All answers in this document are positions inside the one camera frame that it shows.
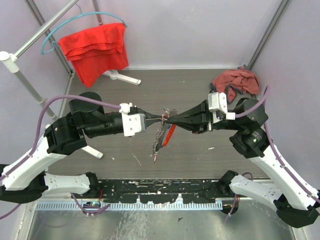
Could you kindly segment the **metal key organizer red handle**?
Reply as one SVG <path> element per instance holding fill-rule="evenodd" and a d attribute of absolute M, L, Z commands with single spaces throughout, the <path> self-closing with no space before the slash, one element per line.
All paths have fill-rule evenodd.
<path fill-rule="evenodd" d="M 178 112 L 175 109 L 169 110 L 168 108 L 164 108 L 164 113 L 159 116 L 152 116 L 151 119 L 148 119 L 148 122 L 157 123 L 160 122 L 160 128 L 156 132 L 155 140 L 152 144 L 152 158 L 153 163 L 156 162 L 159 150 L 165 146 L 165 142 L 167 139 L 167 135 L 171 132 L 173 133 L 174 127 L 170 123 L 166 123 L 167 119 L 172 116 L 176 116 Z"/>

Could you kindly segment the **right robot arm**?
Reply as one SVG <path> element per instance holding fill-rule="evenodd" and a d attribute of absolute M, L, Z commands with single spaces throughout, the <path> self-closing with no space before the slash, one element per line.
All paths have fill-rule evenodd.
<path fill-rule="evenodd" d="M 265 107 L 260 105 L 254 108 L 257 103 L 256 99 L 241 98 L 231 110 L 235 119 L 227 119 L 220 110 L 211 110 L 209 101 L 205 100 L 185 112 L 170 116 L 167 123 L 193 134 L 213 130 L 235 131 L 229 138 L 234 149 L 257 165 L 275 187 L 254 182 L 228 170 L 218 180 L 220 193 L 225 197 L 242 195 L 260 202 L 274 210 L 291 227 L 309 226 L 319 216 L 320 192 L 304 181 L 281 156 L 264 126 L 268 120 Z"/>

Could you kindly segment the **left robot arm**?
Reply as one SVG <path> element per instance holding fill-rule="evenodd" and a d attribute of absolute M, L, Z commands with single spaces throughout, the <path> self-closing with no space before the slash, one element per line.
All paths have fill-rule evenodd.
<path fill-rule="evenodd" d="M 101 185 L 95 173 L 65 176 L 50 174 L 47 168 L 87 147 L 86 138 L 116 134 L 133 137 L 163 119 L 132 103 L 103 103 L 95 92 L 68 98 L 70 112 L 50 124 L 43 135 L 37 129 L 32 148 L 14 163 L 0 166 L 2 201 L 25 204 L 45 195 L 65 193 L 97 197 Z"/>

